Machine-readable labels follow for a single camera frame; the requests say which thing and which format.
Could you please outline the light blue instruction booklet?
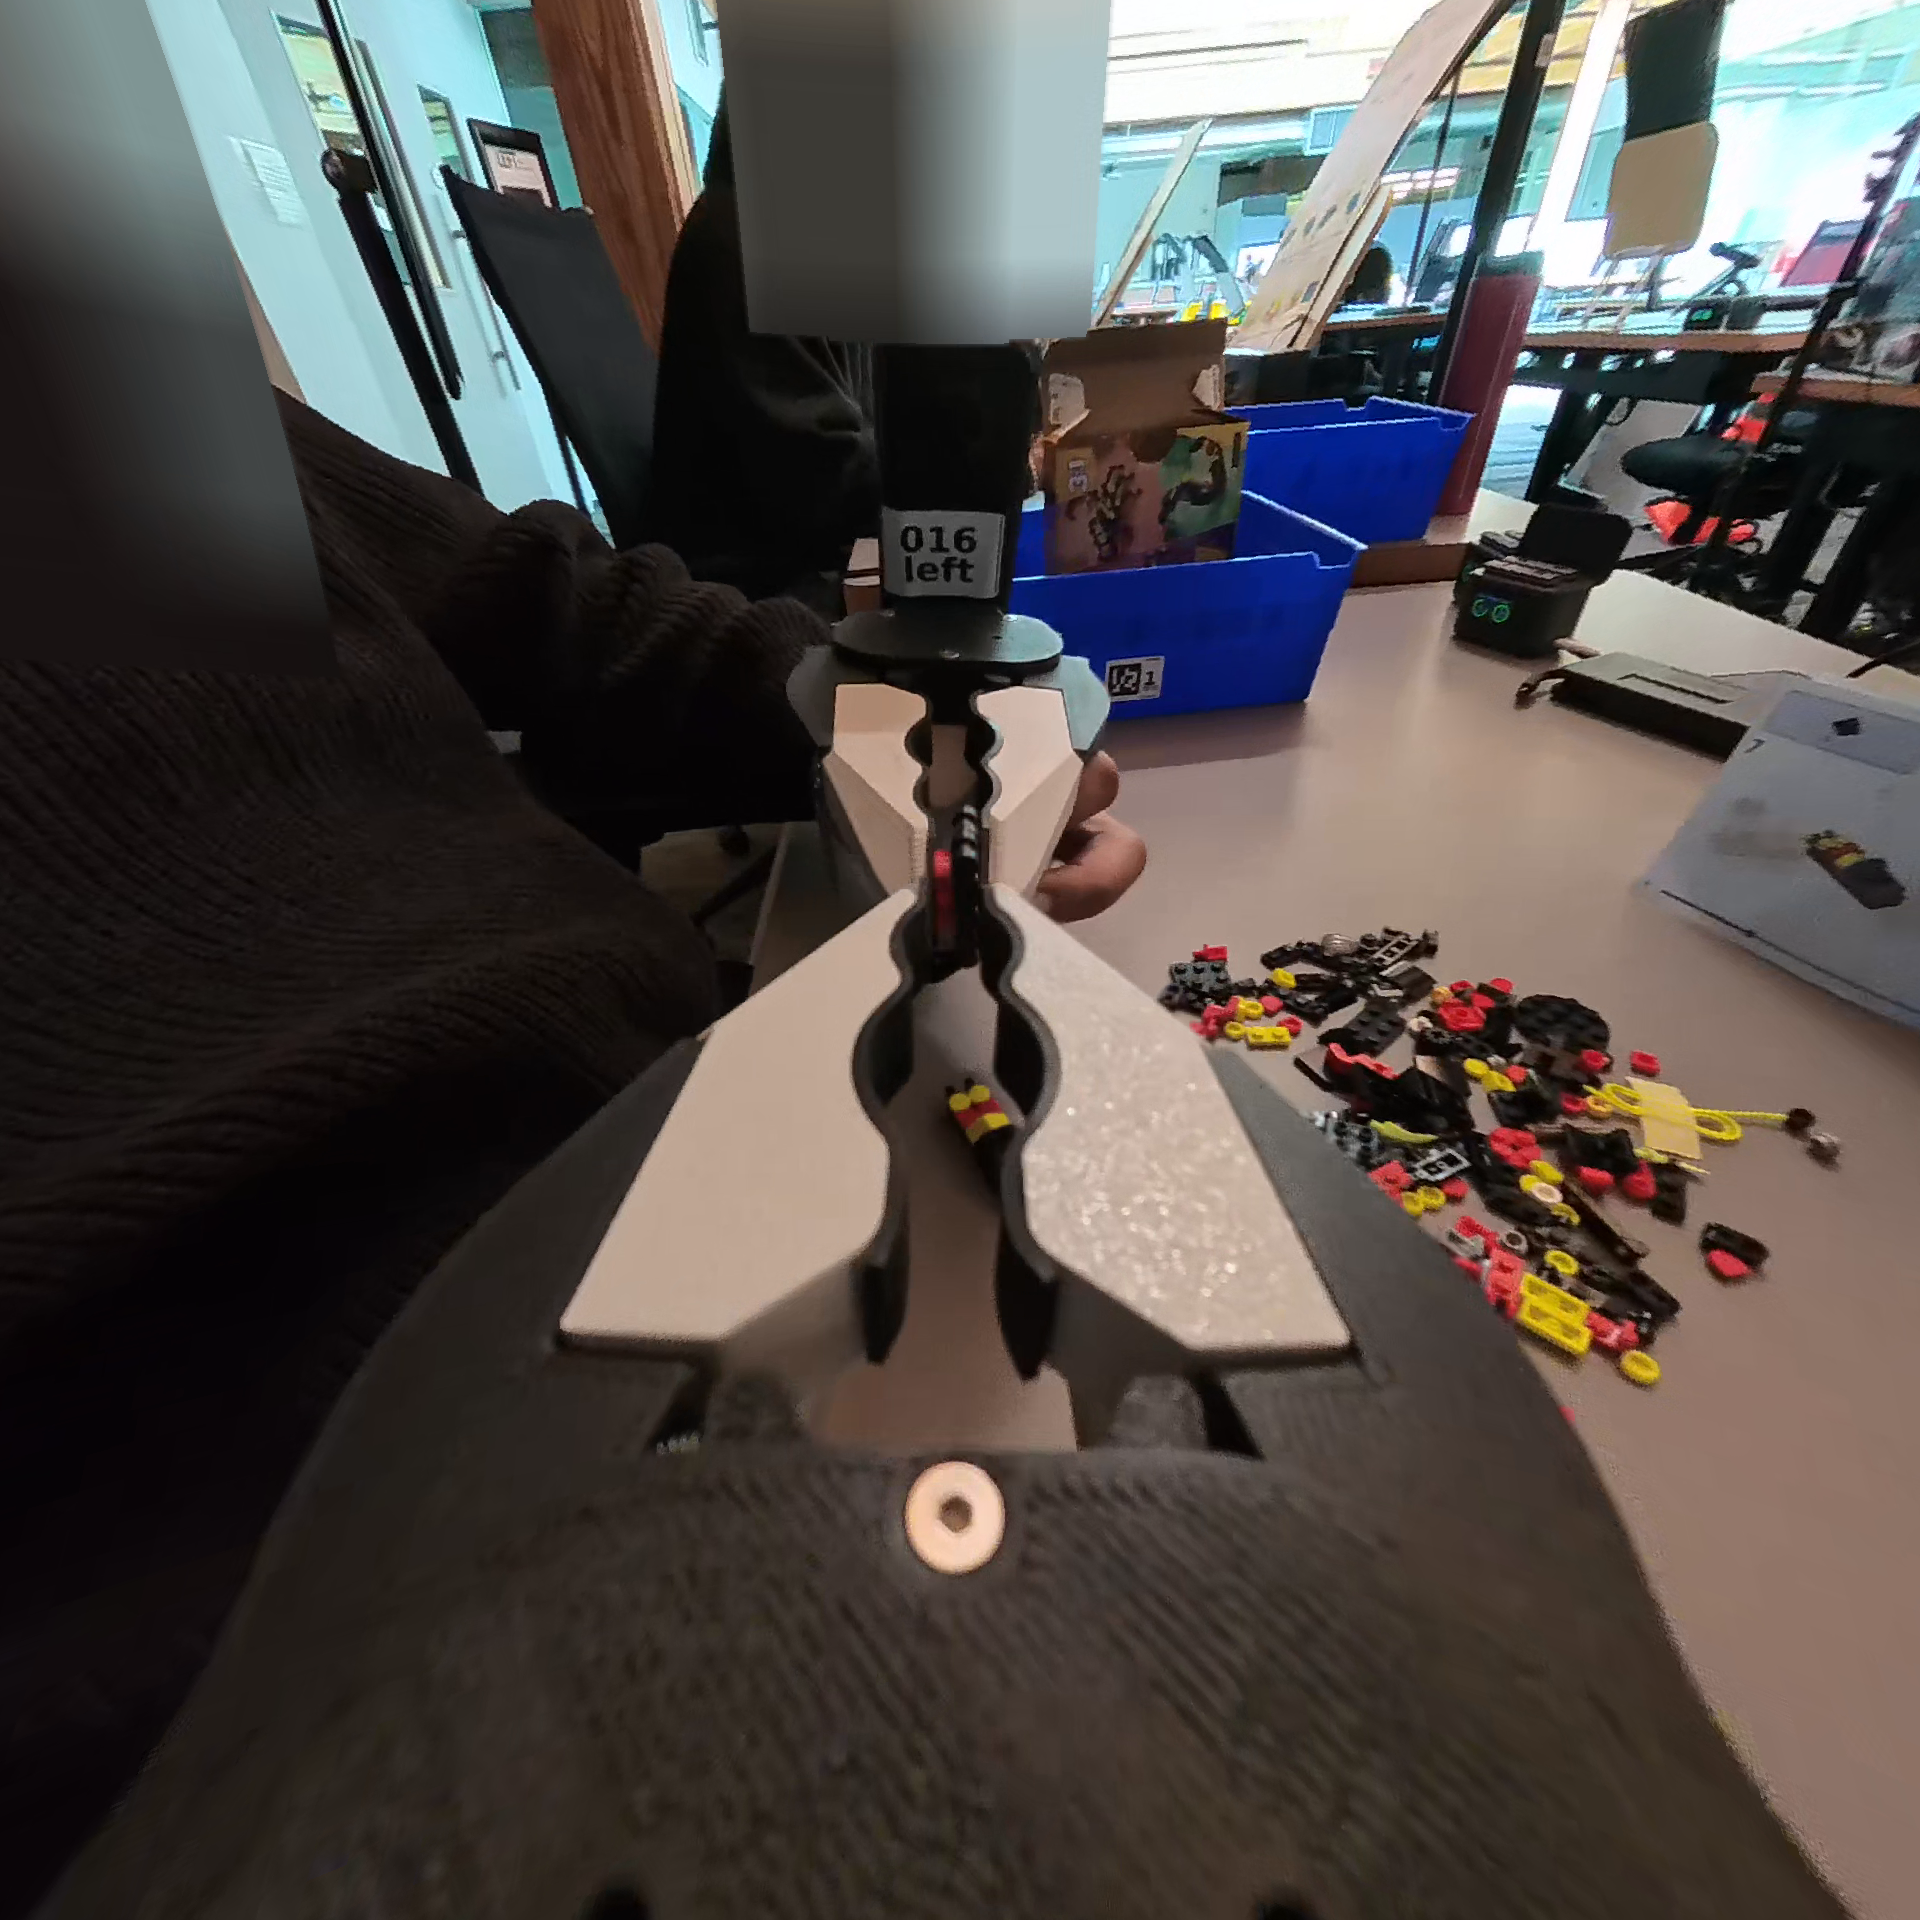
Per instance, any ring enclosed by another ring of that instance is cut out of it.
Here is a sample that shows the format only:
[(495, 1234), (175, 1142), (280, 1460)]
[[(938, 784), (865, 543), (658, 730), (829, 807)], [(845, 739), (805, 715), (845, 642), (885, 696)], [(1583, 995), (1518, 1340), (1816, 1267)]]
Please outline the light blue instruction booklet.
[(1917, 710), (1793, 680), (1639, 880), (1776, 970), (1917, 1026)]

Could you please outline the black flat case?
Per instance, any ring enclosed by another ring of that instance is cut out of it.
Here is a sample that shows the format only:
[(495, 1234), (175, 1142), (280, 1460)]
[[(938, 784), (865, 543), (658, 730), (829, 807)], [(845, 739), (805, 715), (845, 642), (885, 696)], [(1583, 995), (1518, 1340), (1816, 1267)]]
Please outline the black flat case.
[(1786, 687), (1800, 680), (1778, 667), (1696, 675), (1646, 656), (1577, 656), (1566, 650), (1557, 663), (1515, 688), (1513, 706), (1525, 711), (1537, 703), (1559, 704), (1611, 727), (1727, 762)]

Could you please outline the wooden document stand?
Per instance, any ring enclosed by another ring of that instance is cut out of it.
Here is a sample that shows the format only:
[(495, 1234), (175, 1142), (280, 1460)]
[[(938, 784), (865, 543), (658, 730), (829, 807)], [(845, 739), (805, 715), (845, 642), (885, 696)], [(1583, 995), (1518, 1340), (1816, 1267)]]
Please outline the wooden document stand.
[(1505, 2), (1430, 4), (1383, 62), (1231, 327), (1238, 353), (1305, 353), (1384, 220), (1384, 172)]

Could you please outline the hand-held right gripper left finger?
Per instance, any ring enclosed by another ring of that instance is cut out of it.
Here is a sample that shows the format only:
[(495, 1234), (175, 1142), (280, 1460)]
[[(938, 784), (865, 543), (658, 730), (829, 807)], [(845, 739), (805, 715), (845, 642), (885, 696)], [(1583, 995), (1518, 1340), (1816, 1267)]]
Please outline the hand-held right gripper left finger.
[(573, 1354), (769, 1379), (818, 1434), (933, 1446), (938, 1402), (832, 1412), (910, 1308), (891, 1108), (917, 1075), (923, 897), (904, 884), (713, 1025), (559, 1315)]

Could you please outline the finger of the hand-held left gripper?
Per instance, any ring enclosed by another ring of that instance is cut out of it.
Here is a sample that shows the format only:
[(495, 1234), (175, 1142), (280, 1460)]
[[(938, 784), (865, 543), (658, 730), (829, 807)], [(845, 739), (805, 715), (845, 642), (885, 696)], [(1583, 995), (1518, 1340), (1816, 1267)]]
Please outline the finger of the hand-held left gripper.
[(825, 820), (849, 880), (875, 898), (917, 894), (928, 873), (928, 706), (882, 681), (845, 681), (832, 696), (822, 758)]
[(973, 696), (983, 730), (977, 768), (979, 879), (1033, 898), (1070, 825), (1083, 775), (1070, 706), (1053, 687), (1005, 687)]

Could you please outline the person's left forearm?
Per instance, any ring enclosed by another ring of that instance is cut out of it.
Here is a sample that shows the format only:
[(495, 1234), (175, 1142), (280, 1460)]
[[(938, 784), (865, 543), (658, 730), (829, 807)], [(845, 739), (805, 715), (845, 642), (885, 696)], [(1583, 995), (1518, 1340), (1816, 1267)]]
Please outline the person's left forearm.
[(789, 700), (827, 624), (703, 584), (663, 544), (614, 550), (558, 500), (502, 513), (274, 391), (343, 667), (385, 673), (577, 825), (665, 831), (814, 812), (818, 752)]

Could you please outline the background workbench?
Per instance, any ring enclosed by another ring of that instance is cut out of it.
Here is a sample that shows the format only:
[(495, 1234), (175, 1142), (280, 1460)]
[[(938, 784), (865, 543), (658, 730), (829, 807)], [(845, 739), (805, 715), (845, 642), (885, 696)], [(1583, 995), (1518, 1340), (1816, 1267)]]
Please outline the background workbench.
[[(1752, 382), (1785, 369), (1806, 345), (1813, 345), (1816, 369), (1839, 369), (1845, 353), (1832, 338), (1845, 329), (1846, 320), (1816, 327), (1816, 314), (1802, 304), (1714, 327), (1696, 326), (1689, 311), (1624, 327), (1527, 326), (1505, 395), (1544, 394), (1551, 412), (1537, 420), (1527, 471), (1520, 467), (1518, 432), (1494, 430), (1483, 483), (1507, 497), (1551, 491), (1618, 417), (1647, 423), (1649, 412), (1666, 407), (1679, 412), (1681, 425), (1727, 425)], [(1335, 375), (1318, 380), (1329, 394), (1355, 394), (1359, 380), (1371, 377), (1384, 398), (1435, 404), (1448, 342), (1448, 320), (1440, 311), (1335, 320), (1313, 348), (1311, 367), (1335, 367)]]

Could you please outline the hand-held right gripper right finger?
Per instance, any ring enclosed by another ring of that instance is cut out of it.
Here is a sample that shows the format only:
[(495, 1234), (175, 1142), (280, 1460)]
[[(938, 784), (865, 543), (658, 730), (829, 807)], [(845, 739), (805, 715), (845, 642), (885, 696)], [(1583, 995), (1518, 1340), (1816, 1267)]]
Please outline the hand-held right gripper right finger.
[(1353, 1334), (1201, 1041), (1013, 887), (977, 911), (1013, 1102), (993, 1303), (1018, 1377), (1053, 1375), (1077, 1446), (1141, 1380), (1343, 1363)]

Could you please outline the black office chair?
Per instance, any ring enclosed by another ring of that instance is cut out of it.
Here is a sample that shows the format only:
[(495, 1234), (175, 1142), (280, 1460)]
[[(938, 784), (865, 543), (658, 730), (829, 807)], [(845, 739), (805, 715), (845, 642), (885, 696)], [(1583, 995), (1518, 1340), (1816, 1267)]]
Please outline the black office chair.
[[(1666, 547), (1705, 544), (1717, 520), (1712, 505), (1733, 483), (1743, 454), (1758, 446), (1767, 409), (1749, 404), (1721, 432), (1690, 432), (1633, 446), (1621, 460), (1624, 481), (1647, 491), (1643, 518)], [(1733, 544), (1752, 544), (1761, 522), (1782, 514), (1800, 483), (1806, 446), (1816, 412), (1800, 409), (1782, 418), (1761, 464), (1752, 464), (1736, 494)]]

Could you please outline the printed cardboard box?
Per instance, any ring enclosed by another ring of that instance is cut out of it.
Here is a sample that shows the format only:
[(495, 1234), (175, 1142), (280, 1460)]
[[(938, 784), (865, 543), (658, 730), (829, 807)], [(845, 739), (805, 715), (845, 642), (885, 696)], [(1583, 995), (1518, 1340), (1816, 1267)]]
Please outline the printed cardboard box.
[(1231, 561), (1249, 425), (1225, 409), (1225, 320), (1047, 345), (1045, 575)]

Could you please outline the pile of loose lego pieces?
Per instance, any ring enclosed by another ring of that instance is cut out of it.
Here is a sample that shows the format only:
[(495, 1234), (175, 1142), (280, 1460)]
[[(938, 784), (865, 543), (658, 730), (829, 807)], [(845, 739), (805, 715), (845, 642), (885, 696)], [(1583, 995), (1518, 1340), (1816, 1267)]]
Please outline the pile of loose lego pieces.
[(1709, 1152), (1776, 1134), (1834, 1169), (1807, 1108), (1699, 1106), (1654, 1051), (1613, 1050), (1582, 999), (1507, 976), (1443, 979), (1430, 928), (1320, 932), (1237, 968), (1225, 945), (1167, 963), (1159, 1006), (1194, 1038), (1287, 1059), (1318, 1095), (1309, 1126), (1416, 1226), (1535, 1351), (1599, 1361), (1639, 1390), (1681, 1302), (1633, 1220), (1690, 1233), (1709, 1282), (1761, 1279), (1760, 1238), (1703, 1216)]

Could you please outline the wooden post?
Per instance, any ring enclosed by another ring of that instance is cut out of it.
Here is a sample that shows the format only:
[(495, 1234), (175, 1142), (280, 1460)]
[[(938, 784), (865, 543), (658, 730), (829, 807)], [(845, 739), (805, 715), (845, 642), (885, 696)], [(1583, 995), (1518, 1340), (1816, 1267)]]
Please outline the wooden post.
[(533, 2), (573, 175), (647, 345), (697, 172), (658, 2)]

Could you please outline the black folding chair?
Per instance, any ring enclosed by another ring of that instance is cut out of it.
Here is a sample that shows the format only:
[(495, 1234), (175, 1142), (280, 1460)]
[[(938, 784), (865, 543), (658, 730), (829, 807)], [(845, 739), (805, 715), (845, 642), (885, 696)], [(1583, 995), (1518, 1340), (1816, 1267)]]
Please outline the black folding chair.
[[(367, 156), (323, 152), (333, 193), (375, 304), (450, 476), (480, 489), (477, 468), (450, 409), (462, 382), (429, 295), (407, 276), (423, 272), (411, 242), (391, 247), (375, 216), (381, 175)], [(617, 281), (592, 216), (543, 209), (442, 175), (477, 276), (526, 358), (562, 446), (617, 547), (650, 538), (655, 456), (655, 353)]]

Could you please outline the blue plastic bin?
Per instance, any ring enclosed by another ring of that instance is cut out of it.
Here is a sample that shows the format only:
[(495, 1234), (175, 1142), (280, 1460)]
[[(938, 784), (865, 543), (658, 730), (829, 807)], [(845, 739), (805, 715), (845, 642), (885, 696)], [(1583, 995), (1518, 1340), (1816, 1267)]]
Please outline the blue plastic bin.
[(1242, 489), (1359, 544), (1427, 534), (1473, 415), (1414, 400), (1291, 400), (1231, 409)]
[(1022, 514), (1013, 611), (1087, 662), (1114, 718), (1295, 706), (1353, 585), (1361, 544), (1261, 497), (1229, 561), (1047, 575), (1045, 514)]

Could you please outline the person's left hand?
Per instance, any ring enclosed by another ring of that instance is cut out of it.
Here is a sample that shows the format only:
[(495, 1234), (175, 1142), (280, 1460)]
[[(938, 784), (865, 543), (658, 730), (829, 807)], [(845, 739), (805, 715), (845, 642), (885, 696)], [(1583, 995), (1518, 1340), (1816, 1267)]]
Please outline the person's left hand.
[(1057, 923), (1103, 915), (1144, 871), (1144, 841), (1112, 812), (1118, 796), (1114, 760), (1093, 752), (1083, 762), (1059, 840), (1033, 892), (1034, 906)]

